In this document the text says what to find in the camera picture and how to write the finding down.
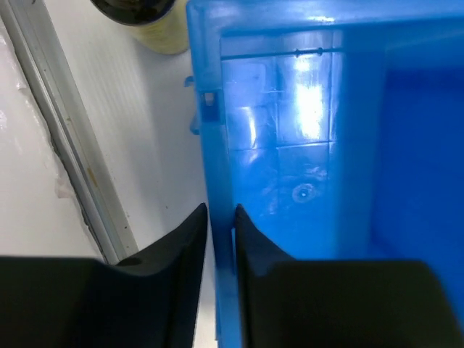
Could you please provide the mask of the amber bottle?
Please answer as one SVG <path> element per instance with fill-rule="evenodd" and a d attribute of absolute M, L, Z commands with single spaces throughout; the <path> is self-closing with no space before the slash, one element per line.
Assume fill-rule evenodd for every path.
<path fill-rule="evenodd" d="M 186 0 L 93 0 L 106 17 L 122 25 L 137 41 L 158 54 L 189 48 Z"/>

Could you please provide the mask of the blue plastic divided bin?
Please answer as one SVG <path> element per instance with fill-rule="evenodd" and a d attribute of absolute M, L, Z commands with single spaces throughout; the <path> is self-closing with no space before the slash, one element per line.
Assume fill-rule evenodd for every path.
<path fill-rule="evenodd" d="M 418 260 L 463 345 L 463 3 L 190 1 L 219 347 L 235 211 L 298 260 Z"/>

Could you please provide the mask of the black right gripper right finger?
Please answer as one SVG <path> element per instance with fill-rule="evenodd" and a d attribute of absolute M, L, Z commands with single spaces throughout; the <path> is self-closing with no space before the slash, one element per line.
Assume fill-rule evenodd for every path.
<path fill-rule="evenodd" d="M 418 260 L 298 260 L 235 211 L 243 347 L 451 347 L 453 311 Z"/>

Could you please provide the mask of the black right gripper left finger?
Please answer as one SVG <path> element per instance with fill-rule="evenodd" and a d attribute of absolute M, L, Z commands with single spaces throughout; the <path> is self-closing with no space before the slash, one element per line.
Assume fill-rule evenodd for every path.
<path fill-rule="evenodd" d="M 2 257 L 3 347 L 191 347 L 207 240 L 207 206 L 136 254 Z"/>

